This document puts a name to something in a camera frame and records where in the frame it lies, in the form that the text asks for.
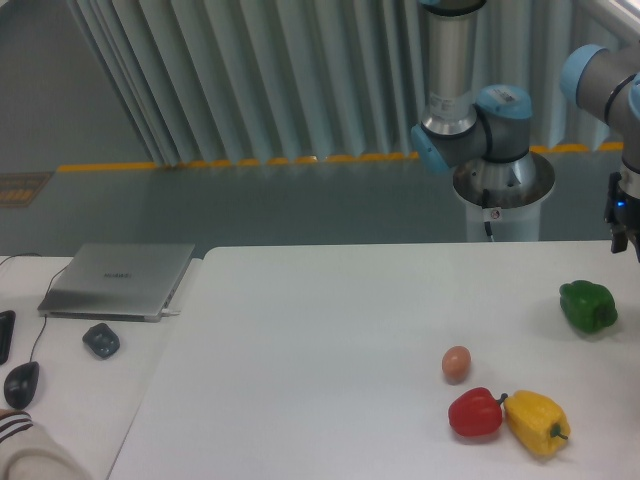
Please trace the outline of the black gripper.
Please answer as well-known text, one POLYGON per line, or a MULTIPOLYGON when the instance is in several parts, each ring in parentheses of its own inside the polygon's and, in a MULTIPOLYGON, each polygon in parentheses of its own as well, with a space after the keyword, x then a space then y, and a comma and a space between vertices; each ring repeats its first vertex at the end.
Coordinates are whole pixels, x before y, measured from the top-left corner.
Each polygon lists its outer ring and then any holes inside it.
POLYGON ((608 180, 607 201, 604 221, 609 225, 611 252, 621 253, 627 250, 628 238, 633 244, 637 259, 640 261, 639 232, 639 173, 631 169, 620 169, 610 174, 608 180))

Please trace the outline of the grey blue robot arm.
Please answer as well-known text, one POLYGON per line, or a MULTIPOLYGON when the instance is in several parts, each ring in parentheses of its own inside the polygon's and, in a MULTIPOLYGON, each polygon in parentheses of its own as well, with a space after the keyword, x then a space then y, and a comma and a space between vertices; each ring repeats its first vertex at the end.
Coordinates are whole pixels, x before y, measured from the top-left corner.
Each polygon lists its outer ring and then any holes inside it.
MULTIPOLYGON (((532 102, 516 86, 471 90, 481 1, 424 1, 429 24, 428 103, 411 130, 430 170, 452 170, 470 242, 539 238, 541 206, 555 185, 550 162, 530 148, 532 102)), ((611 250, 639 245, 639 45, 619 52, 589 44, 564 62, 564 97, 619 133, 621 166, 608 179, 604 221, 611 250)))

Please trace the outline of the beige striped sleeve forearm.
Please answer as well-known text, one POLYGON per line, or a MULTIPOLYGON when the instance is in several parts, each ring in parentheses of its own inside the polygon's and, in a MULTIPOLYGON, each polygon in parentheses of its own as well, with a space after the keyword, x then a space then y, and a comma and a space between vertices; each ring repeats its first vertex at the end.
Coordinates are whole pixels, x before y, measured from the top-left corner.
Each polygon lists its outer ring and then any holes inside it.
POLYGON ((31 416, 1 410, 2 479, 90 479, 89 473, 31 416))

